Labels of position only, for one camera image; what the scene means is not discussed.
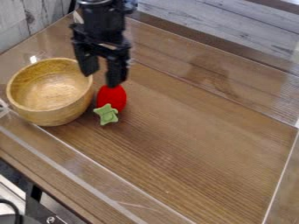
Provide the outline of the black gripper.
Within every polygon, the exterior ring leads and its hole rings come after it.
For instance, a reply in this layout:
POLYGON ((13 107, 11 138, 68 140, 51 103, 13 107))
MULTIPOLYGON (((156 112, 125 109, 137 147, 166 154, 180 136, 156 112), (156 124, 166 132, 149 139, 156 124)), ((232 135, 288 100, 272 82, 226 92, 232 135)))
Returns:
POLYGON ((79 69, 85 77, 99 70, 99 57, 107 59, 107 86, 127 80, 131 43, 124 36, 125 16, 137 0, 77 0, 81 22, 69 25, 79 69))

